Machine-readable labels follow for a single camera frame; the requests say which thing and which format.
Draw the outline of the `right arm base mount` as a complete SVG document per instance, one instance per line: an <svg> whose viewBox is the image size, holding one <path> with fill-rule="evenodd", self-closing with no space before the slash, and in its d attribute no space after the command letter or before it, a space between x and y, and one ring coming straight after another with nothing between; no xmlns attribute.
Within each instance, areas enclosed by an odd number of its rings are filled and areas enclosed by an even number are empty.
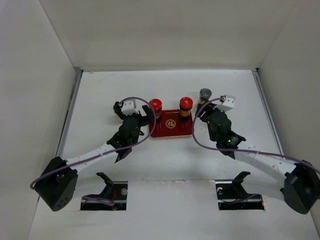
<svg viewBox="0 0 320 240"><path fill-rule="evenodd" d="M242 183L248 171L240 172L234 179L216 180L217 204L220 211L265 210L260 194L247 193Z"/></svg>

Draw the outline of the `short red-lid sauce jar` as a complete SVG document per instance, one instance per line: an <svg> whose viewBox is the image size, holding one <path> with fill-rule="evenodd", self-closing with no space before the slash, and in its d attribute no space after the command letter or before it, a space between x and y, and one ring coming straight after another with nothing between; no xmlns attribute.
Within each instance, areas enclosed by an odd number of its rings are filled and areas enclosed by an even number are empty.
<svg viewBox="0 0 320 240"><path fill-rule="evenodd" d="M149 101L149 104L154 109L155 114L156 114L156 118L157 119L161 118L161 116L162 116L162 101L157 98L154 98Z"/></svg>

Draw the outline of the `tall red-cap sauce bottle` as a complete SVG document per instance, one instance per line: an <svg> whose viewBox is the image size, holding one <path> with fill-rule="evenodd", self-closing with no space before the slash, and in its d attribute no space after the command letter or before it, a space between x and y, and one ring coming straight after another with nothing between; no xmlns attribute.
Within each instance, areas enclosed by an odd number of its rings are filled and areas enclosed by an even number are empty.
<svg viewBox="0 0 320 240"><path fill-rule="evenodd" d="M179 101L179 118L187 120L191 117L191 110L193 108L193 100L190 97L182 97Z"/></svg>

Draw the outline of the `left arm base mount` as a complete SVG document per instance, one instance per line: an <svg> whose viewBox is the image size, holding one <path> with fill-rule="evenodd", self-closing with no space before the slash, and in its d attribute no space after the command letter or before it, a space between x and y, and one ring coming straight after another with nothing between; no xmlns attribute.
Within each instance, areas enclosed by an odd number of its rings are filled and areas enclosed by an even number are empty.
<svg viewBox="0 0 320 240"><path fill-rule="evenodd" d="M125 211L127 209L128 181L112 181L103 172L96 173L102 178L104 188L98 194L85 195L81 199L81 211Z"/></svg>

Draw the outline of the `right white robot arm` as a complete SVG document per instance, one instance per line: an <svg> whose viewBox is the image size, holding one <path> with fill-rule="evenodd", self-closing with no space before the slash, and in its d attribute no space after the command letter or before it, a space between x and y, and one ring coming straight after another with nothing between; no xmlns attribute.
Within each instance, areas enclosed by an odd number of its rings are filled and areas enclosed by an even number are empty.
<svg viewBox="0 0 320 240"><path fill-rule="evenodd" d="M225 97L219 104L207 100L198 104L195 114L207 124L213 148L234 160L249 164L277 181L268 186L273 198L283 200L291 209L307 214L320 197L320 171L311 163L278 153L265 152L250 144L243 136L232 131L226 112L233 109L234 101Z"/></svg>

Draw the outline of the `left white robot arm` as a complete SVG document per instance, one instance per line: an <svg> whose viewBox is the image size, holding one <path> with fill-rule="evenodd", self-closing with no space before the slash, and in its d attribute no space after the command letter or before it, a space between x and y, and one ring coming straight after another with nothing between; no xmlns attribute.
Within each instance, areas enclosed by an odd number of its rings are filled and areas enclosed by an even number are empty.
<svg viewBox="0 0 320 240"><path fill-rule="evenodd" d="M122 120L118 131L102 146L83 155L69 159L60 156L53 158L41 176L35 179L30 188L37 192L48 207L60 211L73 198L81 197L84 203L96 202L114 206L117 193L113 181L103 172L109 162L117 163L126 158L139 139L145 134L141 128L155 124L157 114L149 102L142 106L145 115L136 109L136 97L116 102L113 110Z"/></svg>

